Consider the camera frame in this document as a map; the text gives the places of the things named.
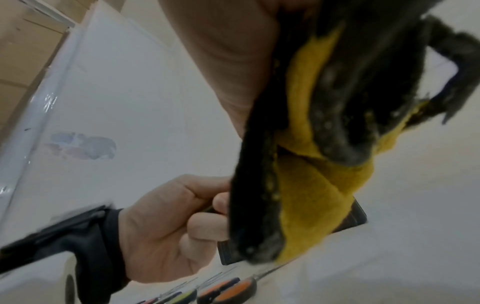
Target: yellow cloth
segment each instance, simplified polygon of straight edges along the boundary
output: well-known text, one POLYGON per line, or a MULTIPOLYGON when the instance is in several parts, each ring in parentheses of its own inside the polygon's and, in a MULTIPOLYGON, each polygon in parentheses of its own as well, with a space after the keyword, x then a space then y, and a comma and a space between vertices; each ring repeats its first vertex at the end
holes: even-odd
MULTIPOLYGON (((320 154, 308 118, 317 77, 342 33, 312 38, 293 57, 286 75, 289 126, 275 142, 293 154, 280 155, 277 172, 281 193, 280 222, 285 247, 278 261, 304 253, 337 228, 348 215, 353 194, 374 171, 373 160, 359 167, 333 164, 320 154)), ((391 149, 410 116, 380 138, 373 154, 391 149)))

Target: hand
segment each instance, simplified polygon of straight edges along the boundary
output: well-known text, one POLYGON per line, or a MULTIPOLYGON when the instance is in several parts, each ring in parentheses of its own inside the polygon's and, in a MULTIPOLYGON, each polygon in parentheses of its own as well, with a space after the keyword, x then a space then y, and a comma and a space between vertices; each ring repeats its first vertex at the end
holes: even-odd
POLYGON ((129 279, 172 281, 208 265, 217 241, 228 239, 230 179, 184 175, 120 212, 120 248, 129 279), (222 214, 199 211, 209 206, 222 214))
POLYGON ((319 1, 159 0, 241 137, 270 78, 279 11, 304 10, 319 1))

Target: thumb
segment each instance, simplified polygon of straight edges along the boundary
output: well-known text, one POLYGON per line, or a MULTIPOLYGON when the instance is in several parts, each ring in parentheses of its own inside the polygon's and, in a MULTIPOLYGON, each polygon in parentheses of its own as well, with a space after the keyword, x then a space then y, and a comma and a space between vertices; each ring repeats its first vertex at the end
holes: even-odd
POLYGON ((182 175, 176 182, 182 184, 195 197, 202 199, 214 198, 217 194, 230 191, 231 177, 210 177, 196 175, 182 175))

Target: black cloth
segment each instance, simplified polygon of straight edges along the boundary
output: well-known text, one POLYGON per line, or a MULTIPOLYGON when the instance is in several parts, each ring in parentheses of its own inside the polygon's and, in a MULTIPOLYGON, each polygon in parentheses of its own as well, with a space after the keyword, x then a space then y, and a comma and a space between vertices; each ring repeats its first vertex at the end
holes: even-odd
POLYGON ((107 210, 104 218, 72 228, 35 255, 41 259, 63 251, 75 254, 78 297, 83 304, 108 303, 111 294, 129 282, 120 249, 120 211, 107 210))

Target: finger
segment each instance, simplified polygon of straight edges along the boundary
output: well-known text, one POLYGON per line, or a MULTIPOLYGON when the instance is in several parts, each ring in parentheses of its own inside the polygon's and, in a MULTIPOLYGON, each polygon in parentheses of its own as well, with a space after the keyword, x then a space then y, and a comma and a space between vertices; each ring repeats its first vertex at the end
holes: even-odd
POLYGON ((182 184, 196 197, 209 199, 219 193, 230 190, 231 177, 209 177, 196 175, 182 175, 176 181, 182 184))
POLYGON ((186 224, 186 231, 192 238, 210 241, 229 239, 229 223, 226 216, 214 213, 195 213, 186 224))
POLYGON ((199 268, 207 266, 217 252, 217 242, 191 238, 188 234, 180 238, 179 247, 182 255, 194 261, 199 268))
POLYGON ((220 193, 213 198, 213 208, 220 212, 221 214, 228 214, 229 213, 229 201, 230 201, 230 193, 224 192, 220 193))

